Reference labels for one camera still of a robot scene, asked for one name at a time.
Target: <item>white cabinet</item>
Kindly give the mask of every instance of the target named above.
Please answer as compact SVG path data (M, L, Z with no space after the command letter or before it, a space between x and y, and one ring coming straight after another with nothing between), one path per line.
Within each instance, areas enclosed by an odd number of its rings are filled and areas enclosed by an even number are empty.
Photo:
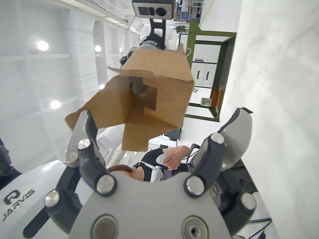
M215 77L217 65L215 64L205 64L205 72L202 80L203 87L212 87Z
M204 62L217 63L220 46L196 44L194 47L193 61L203 59Z
M192 74L197 87L208 87L213 86L216 64L205 64L205 63L192 63Z

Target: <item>cardboard box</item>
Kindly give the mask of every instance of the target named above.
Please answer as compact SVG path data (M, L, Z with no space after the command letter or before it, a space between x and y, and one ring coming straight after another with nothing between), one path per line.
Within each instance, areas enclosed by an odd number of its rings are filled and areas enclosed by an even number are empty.
M136 50L122 69L111 69L119 75L65 118L72 130L80 113L89 110L97 128L125 123L123 150L146 151L149 139L181 127L194 88L182 49ZM134 95L130 76L142 77L148 90Z

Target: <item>cabinet door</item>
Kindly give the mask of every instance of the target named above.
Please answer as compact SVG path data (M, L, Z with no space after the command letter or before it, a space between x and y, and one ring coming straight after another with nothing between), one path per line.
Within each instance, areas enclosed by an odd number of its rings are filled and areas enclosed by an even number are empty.
M217 65L215 64L205 64L205 70L204 70L203 81L202 81L203 87L211 88L213 86L214 77L216 73L216 67Z
M195 86L197 87L204 87L203 79L205 73L205 65L202 63L192 63L192 67L194 65L194 69L192 68L192 74L194 76Z

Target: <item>grey mounting plate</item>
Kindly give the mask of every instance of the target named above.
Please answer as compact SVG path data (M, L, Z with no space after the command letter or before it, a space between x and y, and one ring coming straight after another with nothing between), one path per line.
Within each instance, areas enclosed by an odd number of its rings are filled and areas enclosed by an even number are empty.
M192 215L206 223L210 239L230 239L226 224L209 193L190 198L184 191L181 172L161 182L142 182L122 172L116 192L108 198L93 193L80 211L70 239L91 238L91 228L101 215L112 215L118 222L118 239L181 239L184 220Z

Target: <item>person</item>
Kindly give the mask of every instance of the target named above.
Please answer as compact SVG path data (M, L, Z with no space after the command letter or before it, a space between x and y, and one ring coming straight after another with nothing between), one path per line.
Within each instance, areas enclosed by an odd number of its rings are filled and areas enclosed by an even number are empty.
M166 154L163 164L158 164L156 158ZM129 167L127 165L116 165L108 168L109 172L120 171L127 176L139 181L151 181L152 169L143 162L152 166L160 166L163 172L163 180L167 180L179 172L188 172L188 164L181 163L182 159L190 154L190 149L187 146L179 146L174 148L158 148L147 152L142 158L142 162Z

